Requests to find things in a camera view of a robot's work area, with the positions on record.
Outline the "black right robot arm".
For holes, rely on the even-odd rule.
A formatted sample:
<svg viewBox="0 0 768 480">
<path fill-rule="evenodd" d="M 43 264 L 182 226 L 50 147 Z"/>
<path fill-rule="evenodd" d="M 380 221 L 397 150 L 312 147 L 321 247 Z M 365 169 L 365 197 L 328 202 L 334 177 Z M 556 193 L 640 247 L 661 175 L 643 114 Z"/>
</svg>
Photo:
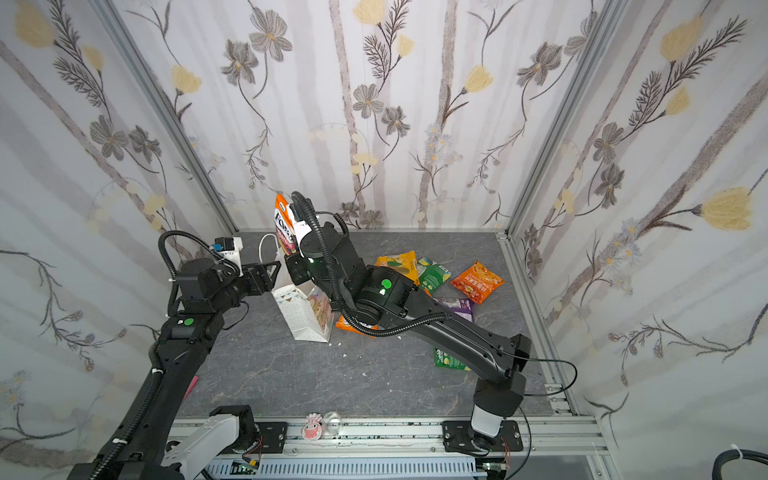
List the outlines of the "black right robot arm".
<svg viewBox="0 0 768 480">
<path fill-rule="evenodd" d="M 372 266 L 358 255 L 341 222 L 322 223 L 312 202 L 291 195 L 290 210 L 301 233 L 298 250 L 286 258 L 292 280 L 313 282 L 356 331 L 374 338 L 412 332 L 458 359 L 477 376 L 470 428 L 491 440 L 521 406 L 531 358 L 529 337 L 488 331 L 440 304 L 396 270 Z"/>
</svg>

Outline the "green Fox's spring tea packet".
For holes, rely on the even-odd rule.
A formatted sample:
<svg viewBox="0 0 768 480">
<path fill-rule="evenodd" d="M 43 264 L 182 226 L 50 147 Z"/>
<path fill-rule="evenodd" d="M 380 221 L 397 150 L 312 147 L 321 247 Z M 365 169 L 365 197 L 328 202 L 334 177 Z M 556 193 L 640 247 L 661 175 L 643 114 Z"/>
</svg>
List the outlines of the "green Fox's spring tea packet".
<svg viewBox="0 0 768 480">
<path fill-rule="evenodd" d="M 452 357 L 446 352 L 435 349 L 434 350 L 434 364 L 437 368 L 445 368 L 457 371 L 469 371 L 470 368 L 466 366 L 460 360 Z"/>
</svg>

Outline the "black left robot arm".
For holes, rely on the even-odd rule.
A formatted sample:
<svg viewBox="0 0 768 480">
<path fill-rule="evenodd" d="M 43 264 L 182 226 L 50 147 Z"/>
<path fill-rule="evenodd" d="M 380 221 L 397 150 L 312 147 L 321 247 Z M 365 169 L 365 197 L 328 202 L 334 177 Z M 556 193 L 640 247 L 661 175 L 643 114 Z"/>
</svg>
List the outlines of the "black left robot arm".
<svg viewBox="0 0 768 480">
<path fill-rule="evenodd" d="M 158 251 L 172 290 L 167 320 L 148 351 L 150 371 L 112 438 L 92 462 L 72 468 L 72 479 L 194 479 L 221 451 L 253 437 L 250 409 L 237 407 L 216 414 L 196 439 L 166 448 L 188 388 L 223 330 L 225 312 L 270 292 L 279 262 L 240 264 L 234 238 L 207 245 L 181 230 L 162 233 Z"/>
</svg>

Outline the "cartoon animal paper bag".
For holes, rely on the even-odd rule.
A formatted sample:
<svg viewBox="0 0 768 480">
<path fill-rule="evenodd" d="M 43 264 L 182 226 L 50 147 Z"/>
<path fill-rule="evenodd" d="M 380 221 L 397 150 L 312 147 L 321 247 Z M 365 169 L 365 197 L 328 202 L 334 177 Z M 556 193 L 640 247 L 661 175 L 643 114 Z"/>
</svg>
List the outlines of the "cartoon animal paper bag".
<svg viewBox="0 0 768 480">
<path fill-rule="evenodd" d="M 296 341 L 327 343 L 330 339 L 334 314 L 327 295 L 311 281 L 295 285 L 274 233 L 266 233 L 259 241 L 259 259 L 266 262 L 264 245 L 273 244 L 274 259 L 280 263 L 272 295 Z"/>
</svg>

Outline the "orange Fox's candy packet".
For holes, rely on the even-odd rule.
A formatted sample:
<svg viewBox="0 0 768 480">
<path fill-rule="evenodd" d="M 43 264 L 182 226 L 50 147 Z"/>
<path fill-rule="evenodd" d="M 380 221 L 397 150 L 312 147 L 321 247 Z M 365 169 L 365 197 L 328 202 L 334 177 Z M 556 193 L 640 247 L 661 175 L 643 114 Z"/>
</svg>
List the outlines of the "orange Fox's candy packet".
<svg viewBox="0 0 768 480">
<path fill-rule="evenodd" d="M 290 202 L 281 193 L 278 193 L 275 198 L 274 223 L 276 226 L 276 236 L 284 254 L 292 255 L 296 253 L 297 241 Z"/>
<path fill-rule="evenodd" d="M 366 325 L 366 324 L 362 324 L 362 325 L 365 326 L 366 328 L 369 328 L 369 329 L 372 329 L 372 330 L 377 330 L 378 329 L 378 326 L 371 326 L 371 325 Z M 363 334 L 359 330 L 355 329 L 351 324 L 349 324 L 346 321 L 346 319 L 345 319 L 345 317 L 343 315 L 340 316 L 339 319 L 336 321 L 335 327 L 337 329 L 340 329 L 340 330 L 344 330 L 344 331 L 348 331 L 348 332 L 354 332 L 354 333 L 358 333 L 358 334 Z"/>
</svg>

